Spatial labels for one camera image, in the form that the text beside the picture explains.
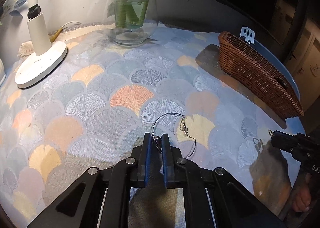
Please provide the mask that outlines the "person's right hand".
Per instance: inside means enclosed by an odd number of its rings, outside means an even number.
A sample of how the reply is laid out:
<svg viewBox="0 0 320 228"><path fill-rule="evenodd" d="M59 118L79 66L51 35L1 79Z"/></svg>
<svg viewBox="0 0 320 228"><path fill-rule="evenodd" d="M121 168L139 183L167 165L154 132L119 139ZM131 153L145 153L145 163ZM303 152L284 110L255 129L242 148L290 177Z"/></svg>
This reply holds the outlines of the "person's right hand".
<svg viewBox="0 0 320 228"><path fill-rule="evenodd" d="M303 186L299 189L293 202L292 209L295 212L308 212L310 209L311 194L308 186Z"/></svg>

